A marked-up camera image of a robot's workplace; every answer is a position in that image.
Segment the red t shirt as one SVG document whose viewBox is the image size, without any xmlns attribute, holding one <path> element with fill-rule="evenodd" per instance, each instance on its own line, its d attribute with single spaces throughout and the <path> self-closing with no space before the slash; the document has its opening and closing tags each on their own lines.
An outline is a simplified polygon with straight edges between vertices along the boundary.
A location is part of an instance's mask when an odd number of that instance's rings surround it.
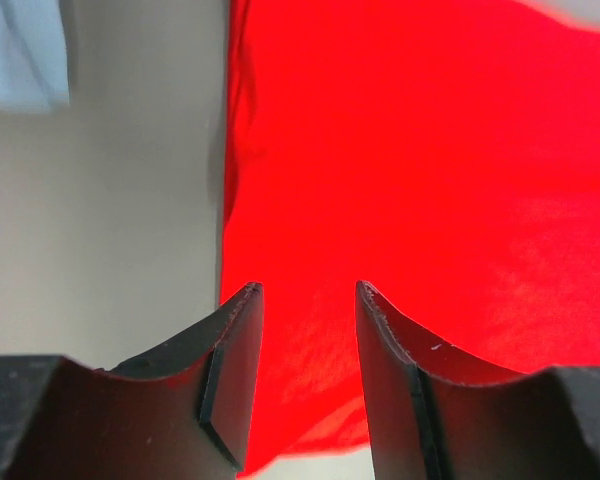
<svg viewBox="0 0 600 480">
<path fill-rule="evenodd" d="M 234 1 L 221 295 L 264 287 L 245 471 L 369 436 L 354 288 L 520 372 L 600 364 L 600 26 Z"/>
</svg>

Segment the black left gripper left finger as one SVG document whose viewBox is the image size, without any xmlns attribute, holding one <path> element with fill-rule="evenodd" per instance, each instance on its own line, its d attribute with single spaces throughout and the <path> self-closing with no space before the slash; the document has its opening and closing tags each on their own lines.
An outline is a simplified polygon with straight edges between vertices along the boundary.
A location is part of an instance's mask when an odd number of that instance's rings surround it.
<svg viewBox="0 0 600 480">
<path fill-rule="evenodd" d="M 245 465 L 263 289 L 111 370 L 0 355 L 0 479 L 233 479 Z"/>
</svg>

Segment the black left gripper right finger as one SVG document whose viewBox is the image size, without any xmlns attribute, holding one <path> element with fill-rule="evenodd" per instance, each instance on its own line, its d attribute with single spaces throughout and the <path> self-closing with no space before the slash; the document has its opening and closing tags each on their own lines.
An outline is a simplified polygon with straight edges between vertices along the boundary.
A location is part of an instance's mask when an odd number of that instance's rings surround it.
<svg viewBox="0 0 600 480">
<path fill-rule="evenodd" d="M 379 479 L 600 479 L 600 366 L 499 367 L 356 285 Z"/>
</svg>

